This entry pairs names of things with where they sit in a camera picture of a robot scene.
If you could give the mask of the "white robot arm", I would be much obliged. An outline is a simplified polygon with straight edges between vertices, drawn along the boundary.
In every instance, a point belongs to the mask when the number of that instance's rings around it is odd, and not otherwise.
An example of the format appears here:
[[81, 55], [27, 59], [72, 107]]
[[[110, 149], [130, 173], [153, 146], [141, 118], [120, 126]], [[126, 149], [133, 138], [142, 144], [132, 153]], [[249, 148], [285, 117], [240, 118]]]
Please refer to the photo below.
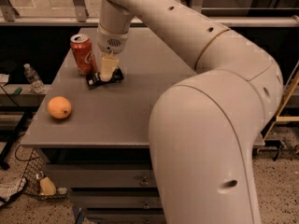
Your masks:
[[243, 35], [174, 0], [103, 0], [98, 44], [139, 18], [195, 76], [165, 91], [149, 150], [166, 224], [262, 224], [253, 144], [283, 93], [277, 62]]

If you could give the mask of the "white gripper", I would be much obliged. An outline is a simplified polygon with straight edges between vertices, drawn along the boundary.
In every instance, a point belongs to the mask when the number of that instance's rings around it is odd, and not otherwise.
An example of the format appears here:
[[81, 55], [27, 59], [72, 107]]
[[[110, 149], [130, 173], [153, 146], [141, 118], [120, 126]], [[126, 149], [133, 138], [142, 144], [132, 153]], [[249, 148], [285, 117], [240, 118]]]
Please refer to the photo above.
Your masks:
[[128, 34], [112, 34], [101, 25], [97, 28], [97, 44], [104, 52], [100, 60], [100, 78], [102, 81], [110, 81], [115, 69], [119, 66], [119, 59], [114, 55], [121, 53], [128, 39]]

